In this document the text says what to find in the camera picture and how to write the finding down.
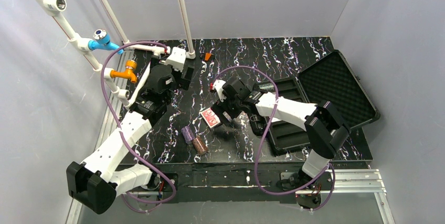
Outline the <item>red playing card deck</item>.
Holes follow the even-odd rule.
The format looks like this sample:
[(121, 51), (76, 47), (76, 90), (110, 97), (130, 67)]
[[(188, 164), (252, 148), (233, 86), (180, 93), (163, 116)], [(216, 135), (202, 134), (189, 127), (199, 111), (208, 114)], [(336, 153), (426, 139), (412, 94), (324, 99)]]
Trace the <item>red playing card deck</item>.
[(202, 118), (204, 119), (204, 121), (206, 122), (206, 124), (210, 129), (213, 129), (221, 125), (219, 117), (214, 113), (214, 111), (211, 108), (207, 108), (201, 111), (199, 114), (202, 116)]

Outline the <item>purple poker chip stack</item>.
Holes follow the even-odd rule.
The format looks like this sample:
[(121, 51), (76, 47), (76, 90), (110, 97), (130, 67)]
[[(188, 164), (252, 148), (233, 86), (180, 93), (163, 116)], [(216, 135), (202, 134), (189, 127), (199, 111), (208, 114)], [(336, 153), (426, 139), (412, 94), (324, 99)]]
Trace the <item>purple poker chip stack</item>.
[(181, 129), (181, 133), (184, 137), (186, 144), (191, 144), (193, 140), (196, 138), (195, 134), (192, 132), (189, 126), (185, 126)]

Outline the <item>orange black poker chip stack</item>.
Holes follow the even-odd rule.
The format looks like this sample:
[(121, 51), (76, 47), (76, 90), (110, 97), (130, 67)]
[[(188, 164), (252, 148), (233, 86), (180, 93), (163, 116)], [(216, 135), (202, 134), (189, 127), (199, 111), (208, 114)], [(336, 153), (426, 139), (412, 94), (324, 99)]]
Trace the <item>orange black poker chip stack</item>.
[(198, 136), (192, 140), (192, 144), (195, 147), (198, 155), (205, 155), (208, 152), (208, 147), (202, 141), (202, 139)]

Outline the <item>black poker set case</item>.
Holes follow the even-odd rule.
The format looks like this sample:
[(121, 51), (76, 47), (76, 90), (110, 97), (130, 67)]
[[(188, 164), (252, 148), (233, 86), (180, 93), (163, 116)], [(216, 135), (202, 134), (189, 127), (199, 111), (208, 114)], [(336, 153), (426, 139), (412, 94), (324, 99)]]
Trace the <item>black poker set case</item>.
[[(335, 50), (312, 64), (295, 77), (275, 79), (279, 95), (303, 103), (330, 101), (351, 130), (356, 130), (380, 118), (346, 58)], [(267, 135), (274, 156), (297, 152), (309, 145), (307, 133), (299, 127), (274, 119)]]

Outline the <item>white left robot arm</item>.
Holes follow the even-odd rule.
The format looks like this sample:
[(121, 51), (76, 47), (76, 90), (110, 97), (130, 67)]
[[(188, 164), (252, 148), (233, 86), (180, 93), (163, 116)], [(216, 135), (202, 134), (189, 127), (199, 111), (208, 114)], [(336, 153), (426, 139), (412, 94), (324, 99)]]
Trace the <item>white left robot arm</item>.
[(117, 196), (147, 185), (153, 165), (137, 163), (117, 170), (120, 162), (138, 140), (166, 113), (173, 92), (188, 90), (194, 66), (182, 70), (172, 63), (151, 63), (134, 90), (135, 101), (109, 137), (81, 163), (72, 162), (66, 170), (69, 195), (97, 214), (106, 212)]

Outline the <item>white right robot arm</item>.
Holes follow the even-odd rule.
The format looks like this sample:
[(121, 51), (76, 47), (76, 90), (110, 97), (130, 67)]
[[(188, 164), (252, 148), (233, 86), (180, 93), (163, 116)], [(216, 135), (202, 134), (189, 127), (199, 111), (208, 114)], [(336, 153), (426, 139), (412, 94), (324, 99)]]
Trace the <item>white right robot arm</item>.
[(326, 168), (351, 133), (330, 101), (319, 104), (297, 102), (264, 89), (249, 89), (237, 78), (228, 82), (216, 80), (210, 85), (210, 91), (218, 95), (211, 109), (225, 125), (244, 112), (278, 119), (304, 130), (311, 147), (300, 172), (304, 178), (314, 178)]

